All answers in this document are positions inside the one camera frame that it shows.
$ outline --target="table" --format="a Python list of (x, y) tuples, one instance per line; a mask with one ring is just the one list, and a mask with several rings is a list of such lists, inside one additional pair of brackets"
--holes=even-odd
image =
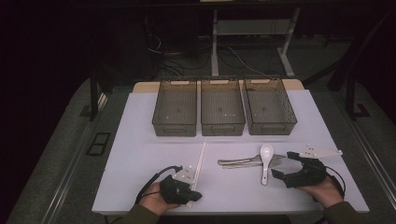
[[(134, 205), (138, 191), (163, 168), (196, 167), (205, 140), (205, 155), (196, 186), (203, 198), (191, 208), (182, 205), (167, 215), (301, 214), (320, 210), (321, 206), (306, 193), (287, 189), (271, 174), (268, 185), (263, 186), (261, 167), (224, 170), (217, 164), (219, 159), (255, 156), (265, 143), (281, 155), (287, 151), (299, 152), (307, 144), (336, 149), (310, 92), (295, 79), (285, 80), (285, 86), (298, 120), (290, 135), (252, 136), (245, 127), (242, 136), (202, 136), (198, 119), (195, 137), (157, 137), (151, 119), (159, 83), (137, 83), (126, 103), (92, 211), (105, 216), (125, 214)], [(346, 200), (357, 211), (368, 212), (343, 159), (330, 157), (321, 161), (345, 179)], [(299, 162), (288, 159), (276, 167), (286, 174), (301, 168)], [(163, 174), (159, 181), (169, 174), (173, 173)]]

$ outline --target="white table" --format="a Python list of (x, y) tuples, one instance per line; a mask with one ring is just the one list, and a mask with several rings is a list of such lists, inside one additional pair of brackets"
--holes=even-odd
[[(262, 185), (261, 167), (225, 170), (217, 163), (219, 159), (253, 157), (259, 154), (260, 147), (265, 143), (271, 144), (275, 153), (281, 155), (286, 155), (288, 151), (300, 152), (307, 144), (336, 150), (309, 91), (298, 90), (299, 85), (293, 88), (295, 86), (285, 83), (298, 120), (287, 136), (252, 136), (248, 134), (247, 127), (242, 136), (202, 136), (198, 113), (195, 137), (157, 137), (151, 119), (158, 83), (136, 85), (125, 106), (93, 212), (103, 215), (125, 214), (134, 205), (138, 191), (163, 168), (171, 165), (196, 167), (205, 140), (205, 156), (196, 188), (203, 198), (193, 203), (191, 208), (182, 205), (169, 211), (168, 215), (298, 214), (321, 209), (305, 192), (287, 189), (281, 180), (271, 176), (271, 172), (268, 185)], [(343, 159), (338, 156), (321, 161), (345, 179), (346, 200), (357, 211), (368, 212)], [(283, 159), (276, 169), (288, 174), (301, 170), (302, 165), (298, 161)], [(159, 181), (173, 172), (163, 174)]]

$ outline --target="hand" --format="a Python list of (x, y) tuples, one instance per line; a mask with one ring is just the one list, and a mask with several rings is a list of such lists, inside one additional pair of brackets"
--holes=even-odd
[(152, 184), (145, 192), (145, 194), (147, 195), (140, 200), (139, 204), (143, 207), (146, 207), (148, 210), (160, 217), (167, 210), (177, 208), (180, 206), (180, 204), (166, 203), (163, 200), (163, 196), (161, 196), (161, 193), (159, 191), (160, 183)]
[(304, 190), (312, 195), (324, 208), (344, 201), (337, 187), (328, 176), (318, 185), (304, 186), (297, 189)]

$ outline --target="floor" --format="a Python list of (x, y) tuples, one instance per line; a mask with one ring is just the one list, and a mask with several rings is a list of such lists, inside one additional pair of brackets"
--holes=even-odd
[[(220, 39), (220, 74), (241, 76), (260, 72), (287, 78), (276, 55), (276, 47), (281, 41), (268, 37)], [(325, 47), (324, 42), (321, 36), (292, 39), (288, 57), (295, 78), (305, 80), (336, 62), (349, 45), (341, 42)], [(201, 45), (201, 53), (196, 58), (185, 58), (176, 51), (167, 52), (167, 60), (161, 65), (163, 69), (154, 80), (160, 76), (210, 76), (210, 42), (202, 37)], [(396, 127), (359, 84), (356, 102), (364, 104), (371, 117), (351, 120), (344, 109), (345, 88), (339, 92), (328, 91), (326, 84), (330, 77), (331, 74), (305, 88), (311, 91), (335, 144), (344, 151), (343, 159), (370, 208), (370, 212), (364, 215), (373, 223), (394, 223), (394, 194), (393, 200), (389, 198), (395, 192)], [(81, 85), (49, 140), (8, 223), (105, 223), (105, 218), (91, 209), (131, 90), (132, 87), (118, 86), (106, 94), (98, 116), (90, 121), (81, 113), (90, 104), (89, 80)], [(87, 155), (86, 151), (97, 133), (110, 133), (104, 154)], [(377, 157), (380, 165), (370, 163), (372, 157)], [(388, 173), (388, 184), (381, 181), (383, 173), (378, 172), (376, 166), (383, 167)], [(293, 224), (315, 223), (320, 217), (320, 213), (289, 216)]]

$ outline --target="black cable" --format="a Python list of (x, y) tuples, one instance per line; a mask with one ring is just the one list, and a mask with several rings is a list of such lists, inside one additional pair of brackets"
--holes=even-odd
[(159, 173), (155, 174), (146, 184), (145, 186), (139, 191), (139, 193), (136, 196), (136, 200), (134, 201), (134, 204), (138, 204), (140, 200), (142, 199), (144, 193), (146, 190), (154, 183), (158, 177), (160, 177), (161, 174), (165, 173), (168, 170), (174, 169), (176, 172), (179, 172), (183, 169), (182, 166), (169, 166), (166, 167), (165, 169), (161, 170)]
[(148, 196), (148, 195), (151, 195), (151, 194), (156, 194), (156, 193), (161, 193), (161, 191), (159, 190), (159, 191), (155, 191), (155, 192), (143, 194), (143, 195), (142, 195), (142, 198), (143, 198), (143, 197), (146, 197), (146, 196)]
[(344, 195), (345, 195), (346, 194), (347, 185), (346, 185), (346, 182), (344, 181), (344, 178), (340, 174), (338, 174), (338, 172), (336, 172), (333, 168), (331, 168), (329, 166), (325, 166), (325, 167), (328, 168), (328, 169), (331, 169), (333, 172), (335, 172), (341, 178), (341, 181), (343, 181), (343, 185), (344, 185), (343, 192), (344, 192)]
[(174, 66), (168, 65), (166, 63), (163, 63), (163, 66), (165, 66), (168, 69), (172, 69), (173, 71), (177, 72), (180, 76), (184, 76), (183, 73), (181, 73), (180, 71), (178, 71)]
[(174, 71), (172, 71), (172, 70), (170, 70), (169, 68), (167, 68), (166, 66), (161, 66), (160, 64), (158, 64), (158, 66), (162, 69), (162, 70), (164, 70), (164, 71), (167, 71), (167, 72), (169, 72), (169, 73), (172, 73), (174, 76), (176, 76), (176, 77), (179, 77), (179, 76), (182, 76), (181, 75), (181, 73), (179, 72), (179, 75), (177, 74), (177, 73), (175, 73)]

